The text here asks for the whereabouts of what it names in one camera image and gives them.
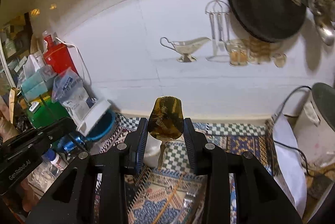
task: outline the gray lid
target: gray lid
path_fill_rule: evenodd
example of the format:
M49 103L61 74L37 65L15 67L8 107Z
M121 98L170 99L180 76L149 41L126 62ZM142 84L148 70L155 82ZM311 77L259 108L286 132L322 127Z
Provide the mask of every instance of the gray lid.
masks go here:
M312 87L312 96L323 119L335 131L335 89L318 82Z

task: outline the green container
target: green container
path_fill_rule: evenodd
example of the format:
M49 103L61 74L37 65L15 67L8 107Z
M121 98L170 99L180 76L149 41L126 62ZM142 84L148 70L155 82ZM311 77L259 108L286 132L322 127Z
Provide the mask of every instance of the green container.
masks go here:
M26 110L27 116L34 128L45 127L54 122L54 119L59 120L63 117L70 117L66 109L59 103L51 102L51 98L45 100L48 109L40 102L40 107L32 113L29 109Z

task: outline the patterned rug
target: patterned rug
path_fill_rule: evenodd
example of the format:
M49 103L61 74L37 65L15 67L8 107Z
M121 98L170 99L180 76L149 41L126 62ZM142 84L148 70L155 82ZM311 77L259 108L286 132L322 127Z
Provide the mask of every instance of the patterned rug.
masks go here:
M139 117L125 118L117 114L116 127L112 136L103 143L101 153L124 141L125 136L137 129ZM196 131L205 134L210 143L226 152L241 154L250 151L264 165L270 174L280 173L272 140L271 124L254 126L250 124L206 124L193 123ZM169 224L183 207L184 197L189 189L198 193L203 189L207 176L195 176L190 168L183 136L168 142L164 152L164 161L160 171L143 165L136 176L125 176L128 220L130 224L151 224L165 205L180 176L183 178L168 207L157 224ZM231 223L236 223L236 196L233 174L229 175L231 187ZM95 214L98 218L100 182L97 183ZM201 221L203 200L193 223ZM190 208L179 217L179 224L191 224L188 214Z

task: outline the bucket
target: bucket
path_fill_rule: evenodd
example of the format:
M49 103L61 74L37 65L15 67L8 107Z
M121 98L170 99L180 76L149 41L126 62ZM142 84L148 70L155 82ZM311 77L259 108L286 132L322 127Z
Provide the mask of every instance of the bucket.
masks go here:
M313 85L293 129L308 164L318 170L335 163L335 89Z

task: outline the brown translucent scoop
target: brown translucent scoop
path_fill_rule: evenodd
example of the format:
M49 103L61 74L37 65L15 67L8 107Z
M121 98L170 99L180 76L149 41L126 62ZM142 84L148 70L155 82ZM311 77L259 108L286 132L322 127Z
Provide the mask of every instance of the brown translucent scoop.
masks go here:
M148 121L148 132L160 141L160 158L158 169L163 163L165 142L178 139L184 131L182 102L172 96L162 96L156 99Z

